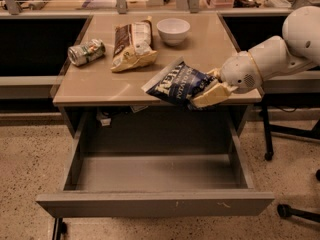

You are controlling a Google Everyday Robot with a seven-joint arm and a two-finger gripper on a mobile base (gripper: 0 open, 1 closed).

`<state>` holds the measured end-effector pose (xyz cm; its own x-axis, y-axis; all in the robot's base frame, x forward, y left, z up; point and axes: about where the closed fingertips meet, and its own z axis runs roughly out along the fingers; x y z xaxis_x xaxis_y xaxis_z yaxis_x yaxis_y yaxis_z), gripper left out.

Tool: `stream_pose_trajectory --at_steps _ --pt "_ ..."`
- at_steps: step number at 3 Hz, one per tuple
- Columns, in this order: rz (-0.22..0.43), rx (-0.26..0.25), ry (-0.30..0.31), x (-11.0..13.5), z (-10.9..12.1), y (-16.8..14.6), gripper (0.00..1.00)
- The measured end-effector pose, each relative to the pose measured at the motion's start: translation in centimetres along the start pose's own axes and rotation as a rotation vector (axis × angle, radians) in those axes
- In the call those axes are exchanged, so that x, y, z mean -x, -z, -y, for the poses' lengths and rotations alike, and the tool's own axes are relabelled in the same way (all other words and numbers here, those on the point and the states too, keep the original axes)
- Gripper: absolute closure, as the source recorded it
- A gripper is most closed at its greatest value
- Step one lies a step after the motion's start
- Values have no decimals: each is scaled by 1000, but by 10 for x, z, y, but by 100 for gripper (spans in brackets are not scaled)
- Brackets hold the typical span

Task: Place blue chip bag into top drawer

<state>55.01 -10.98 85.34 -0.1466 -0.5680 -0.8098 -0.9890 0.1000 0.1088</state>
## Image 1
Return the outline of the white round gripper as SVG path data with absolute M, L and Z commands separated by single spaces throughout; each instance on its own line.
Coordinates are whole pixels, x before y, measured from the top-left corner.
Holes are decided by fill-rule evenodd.
M 215 86 L 207 88 L 191 99 L 191 104 L 196 108 L 205 108 L 226 101 L 234 91 L 238 94 L 248 93 L 263 83 L 262 76 L 252 55 L 241 51 L 230 57 L 220 68 L 207 72 Z

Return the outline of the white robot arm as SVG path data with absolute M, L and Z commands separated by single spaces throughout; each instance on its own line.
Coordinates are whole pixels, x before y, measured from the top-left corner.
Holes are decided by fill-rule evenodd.
M 272 36 L 211 70 L 214 81 L 193 97 L 191 104 L 196 108 L 216 105 L 233 93 L 248 93 L 273 77 L 293 75 L 319 65 L 320 8 L 301 7 L 285 19 L 282 36 Z

